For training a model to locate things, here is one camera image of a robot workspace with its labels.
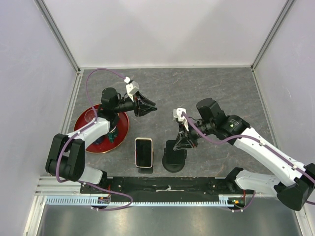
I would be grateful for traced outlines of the black smartphone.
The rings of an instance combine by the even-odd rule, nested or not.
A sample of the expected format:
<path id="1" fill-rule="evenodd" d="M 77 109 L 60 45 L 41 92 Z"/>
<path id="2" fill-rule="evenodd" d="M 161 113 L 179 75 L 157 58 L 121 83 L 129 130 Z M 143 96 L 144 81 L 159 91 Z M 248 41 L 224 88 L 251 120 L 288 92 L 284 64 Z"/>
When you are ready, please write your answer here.
<path id="1" fill-rule="evenodd" d="M 166 141 L 164 149 L 164 162 L 169 165 L 180 165 L 185 163 L 187 151 L 185 149 L 174 150 L 175 140 Z"/>

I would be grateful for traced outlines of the black round-base phone holder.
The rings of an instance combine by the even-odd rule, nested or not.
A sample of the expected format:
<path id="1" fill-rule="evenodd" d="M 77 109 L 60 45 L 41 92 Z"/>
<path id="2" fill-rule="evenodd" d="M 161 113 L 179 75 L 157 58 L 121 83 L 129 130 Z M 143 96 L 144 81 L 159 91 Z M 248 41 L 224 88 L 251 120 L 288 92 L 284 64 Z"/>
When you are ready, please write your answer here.
<path id="1" fill-rule="evenodd" d="M 184 168 L 185 160 L 183 162 L 181 162 L 180 164 L 170 164 L 164 158 L 162 160 L 162 165 L 168 172 L 177 173 L 177 172 L 181 171 Z"/>

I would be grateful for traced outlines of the pink-case smartphone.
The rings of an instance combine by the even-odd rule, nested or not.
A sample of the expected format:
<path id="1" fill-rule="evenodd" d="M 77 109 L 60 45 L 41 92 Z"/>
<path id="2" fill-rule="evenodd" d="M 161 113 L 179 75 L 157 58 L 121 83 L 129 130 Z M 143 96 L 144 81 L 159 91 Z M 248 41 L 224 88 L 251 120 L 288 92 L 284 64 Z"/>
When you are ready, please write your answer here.
<path id="1" fill-rule="evenodd" d="M 153 140 L 137 137 L 134 140 L 135 165 L 137 168 L 153 166 Z"/>

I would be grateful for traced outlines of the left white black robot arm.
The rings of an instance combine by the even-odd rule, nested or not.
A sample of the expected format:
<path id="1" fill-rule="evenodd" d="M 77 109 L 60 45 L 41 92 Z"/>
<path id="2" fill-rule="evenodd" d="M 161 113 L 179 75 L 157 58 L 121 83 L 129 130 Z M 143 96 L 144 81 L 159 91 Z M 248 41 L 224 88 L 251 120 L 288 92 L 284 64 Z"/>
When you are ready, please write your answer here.
<path id="1" fill-rule="evenodd" d="M 139 91 L 123 98 L 114 88 L 104 89 L 101 105 L 94 109 L 95 118 L 72 133 L 59 133 L 53 137 L 46 172 L 56 176 L 60 182 L 89 182 L 96 193 L 104 193 L 108 188 L 107 173 L 86 165 L 87 147 L 117 128 L 119 113 L 134 111 L 137 117 L 141 117 L 156 110 L 155 102 Z"/>

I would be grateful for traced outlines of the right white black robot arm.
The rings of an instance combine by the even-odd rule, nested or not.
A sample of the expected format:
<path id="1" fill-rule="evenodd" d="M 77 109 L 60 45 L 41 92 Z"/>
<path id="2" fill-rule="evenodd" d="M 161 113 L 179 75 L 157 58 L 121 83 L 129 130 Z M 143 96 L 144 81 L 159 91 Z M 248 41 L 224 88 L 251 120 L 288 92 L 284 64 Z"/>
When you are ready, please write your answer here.
<path id="1" fill-rule="evenodd" d="M 184 108 L 173 110 L 173 119 L 179 126 L 175 151 L 197 147 L 199 138 L 216 145 L 229 143 L 252 156 L 272 174 L 234 168 L 225 181 L 228 192 L 235 194 L 242 189 L 267 194 L 295 211 L 300 211 L 304 204 L 314 205 L 309 200 L 315 190 L 314 163 L 303 164 L 280 151 L 241 117 L 226 115 L 211 98 L 199 101 L 196 108 L 201 116 L 196 121 L 192 121 Z"/>

